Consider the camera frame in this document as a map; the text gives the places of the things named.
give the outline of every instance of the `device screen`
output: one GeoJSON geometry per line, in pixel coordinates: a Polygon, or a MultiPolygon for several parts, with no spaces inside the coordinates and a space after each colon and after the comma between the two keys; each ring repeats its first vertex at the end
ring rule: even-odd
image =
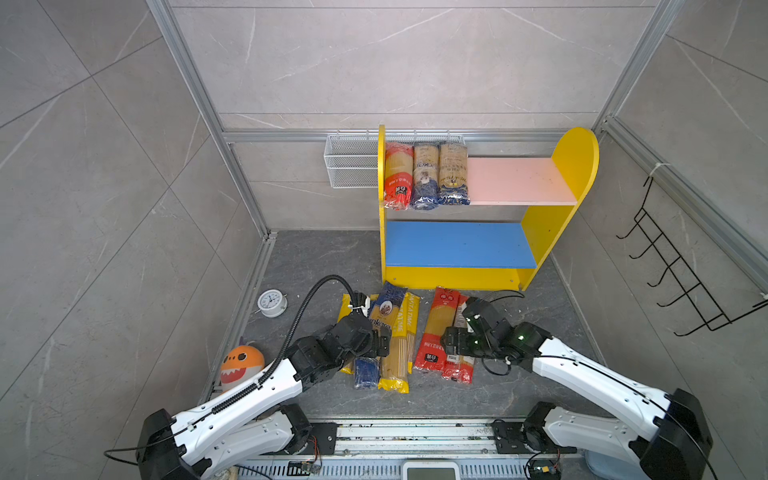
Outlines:
{"type": "Polygon", "coordinates": [[[409,468],[408,480],[457,480],[453,468],[409,468]]]}

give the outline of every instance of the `white wire basket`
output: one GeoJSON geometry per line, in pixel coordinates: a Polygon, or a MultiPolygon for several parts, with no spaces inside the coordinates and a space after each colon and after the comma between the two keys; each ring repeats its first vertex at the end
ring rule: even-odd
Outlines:
{"type": "MultiPolygon", "coordinates": [[[[433,142],[464,145],[460,134],[445,132],[388,131],[387,141],[402,144],[433,142]]],[[[328,135],[323,153],[333,188],[376,188],[379,182],[379,135],[337,133],[328,135]]]]}

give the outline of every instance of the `white clock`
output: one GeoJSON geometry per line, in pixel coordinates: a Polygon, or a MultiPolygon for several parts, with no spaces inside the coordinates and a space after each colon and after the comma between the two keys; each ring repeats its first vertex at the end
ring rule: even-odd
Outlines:
{"type": "Polygon", "coordinates": [[[274,318],[286,311],[288,299],[279,290],[271,289],[259,296],[258,304],[266,318],[274,318]]]}

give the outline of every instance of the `black wire rack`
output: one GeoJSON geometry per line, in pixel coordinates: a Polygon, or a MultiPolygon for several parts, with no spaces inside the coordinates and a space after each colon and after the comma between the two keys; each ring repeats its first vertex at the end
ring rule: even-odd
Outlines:
{"type": "Polygon", "coordinates": [[[632,234],[632,232],[635,231],[635,229],[639,229],[643,233],[645,238],[650,242],[650,244],[648,245],[648,247],[646,247],[645,250],[643,250],[643,252],[640,255],[637,255],[636,257],[630,255],[629,257],[631,259],[633,259],[633,260],[636,260],[636,259],[642,257],[643,255],[645,255],[645,253],[648,250],[653,248],[656,251],[656,253],[658,254],[658,256],[663,260],[664,264],[667,266],[667,268],[665,268],[664,272],[661,274],[661,278],[659,279],[659,281],[657,281],[656,283],[648,283],[647,282],[648,286],[651,286],[651,287],[655,288],[655,287],[661,285],[661,282],[664,280],[664,277],[667,275],[667,273],[671,273],[672,277],[674,277],[674,279],[675,279],[675,282],[677,282],[677,285],[683,291],[678,297],[676,297],[674,300],[672,300],[669,303],[665,303],[664,305],[662,305],[661,303],[657,302],[656,304],[658,306],[660,306],[660,307],[667,307],[667,306],[671,306],[671,305],[675,304],[678,300],[682,300],[683,298],[687,298],[688,301],[690,302],[690,305],[696,310],[696,313],[698,314],[699,318],[701,318],[701,322],[702,322],[701,325],[697,326],[696,328],[692,329],[691,331],[685,332],[685,333],[674,332],[674,334],[677,335],[677,336],[686,336],[686,335],[690,335],[691,333],[696,332],[697,330],[702,329],[704,327],[708,328],[709,331],[713,332],[715,330],[723,328],[726,325],[730,325],[731,323],[736,322],[737,320],[742,319],[742,318],[744,318],[747,315],[755,313],[757,310],[760,310],[760,309],[764,308],[765,306],[768,306],[768,299],[764,299],[764,300],[762,300],[762,301],[752,305],[750,311],[748,311],[746,313],[743,313],[743,314],[739,315],[738,317],[736,317],[734,319],[731,319],[723,311],[722,307],[720,307],[720,304],[717,302],[717,300],[714,299],[714,297],[710,293],[709,289],[707,289],[707,287],[701,282],[701,279],[699,279],[698,275],[696,275],[696,272],[694,272],[694,269],[692,269],[690,267],[690,265],[688,264],[688,262],[685,260],[685,258],[683,258],[683,256],[680,255],[680,251],[677,249],[676,246],[674,246],[674,243],[672,243],[672,241],[669,239],[669,237],[667,237],[667,235],[664,233],[664,231],[661,229],[661,227],[659,227],[658,223],[656,223],[656,220],[654,220],[654,218],[648,213],[648,211],[645,210],[645,202],[648,199],[648,193],[650,192],[650,187],[651,187],[651,185],[653,185],[653,183],[654,183],[654,179],[652,177],[648,177],[645,180],[645,183],[643,183],[643,187],[645,187],[647,185],[648,188],[645,190],[645,197],[643,197],[643,203],[640,206],[640,209],[637,211],[637,213],[633,217],[634,225],[629,230],[629,232],[627,232],[626,235],[623,235],[623,236],[617,235],[616,238],[619,238],[619,239],[623,240],[623,239],[629,237],[632,234]],[[643,228],[642,225],[640,225],[641,221],[643,221],[645,219],[648,219],[656,227],[656,229],[660,232],[653,239],[651,238],[651,235],[648,234],[646,229],[643,228]],[[668,261],[667,258],[664,255],[662,255],[661,252],[659,251],[659,248],[657,246],[657,243],[659,242],[659,240],[666,240],[666,242],[671,246],[672,250],[674,251],[674,255],[673,255],[674,258],[671,261],[668,261]],[[672,267],[676,263],[678,263],[678,262],[682,262],[682,264],[684,265],[684,268],[687,269],[687,272],[690,273],[690,275],[694,278],[693,286],[686,288],[683,285],[683,283],[680,281],[680,277],[674,272],[674,270],[672,270],[672,267]],[[699,291],[704,291],[706,293],[706,295],[709,297],[709,299],[712,301],[712,304],[715,307],[714,316],[712,316],[709,319],[706,319],[704,317],[704,314],[699,309],[699,306],[697,305],[697,302],[695,302],[694,299],[691,298],[691,294],[692,293],[696,292],[696,293],[694,293],[694,295],[697,295],[699,291]],[[721,317],[724,318],[725,321],[720,323],[720,324],[718,324],[718,325],[713,326],[713,322],[715,320],[720,319],[721,317]]]}

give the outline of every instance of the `gray tile wall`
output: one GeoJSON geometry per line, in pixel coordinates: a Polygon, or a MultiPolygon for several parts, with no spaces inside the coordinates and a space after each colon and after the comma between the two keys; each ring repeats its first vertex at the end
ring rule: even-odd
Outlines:
{"type": "MultiPolygon", "coordinates": [[[[648,285],[659,280],[664,264],[653,250],[637,260],[629,257],[647,247],[642,233],[616,237],[632,228],[645,179],[610,138],[601,145],[594,186],[553,250],[558,269],[607,364],[667,391],[692,392],[714,433],[710,459],[720,478],[764,478],[768,311],[714,332],[703,328],[674,335],[701,324],[693,307],[685,299],[659,307],[677,297],[680,288],[669,274],[659,286],[648,285]]],[[[761,301],[760,290],[659,187],[652,187],[646,208],[731,318],[761,301]]],[[[690,280],[682,269],[675,272],[684,283],[690,280]]],[[[693,294],[705,314],[712,311],[700,290],[693,294]]]]}
{"type": "Polygon", "coordinates": [[[765,251],[767,25],[762,0],[688,0],[619,113],[765,251]]]}
{"type": "MultiPolygon", "coordinates": [[[[654,0],[174,0],[229,129],[591,127],[654,0]]],[[[321,144],[238,144],[270,227],[378,228],[321,144]]],[[[477,154],[546,156],[549,145],[477,154]]]]}
{"type": "Polygon", "coordinates": [[[198,400],[259,239],[143,0],[0,17],[0,477],[138,478],[101,452],[198,400]]]}

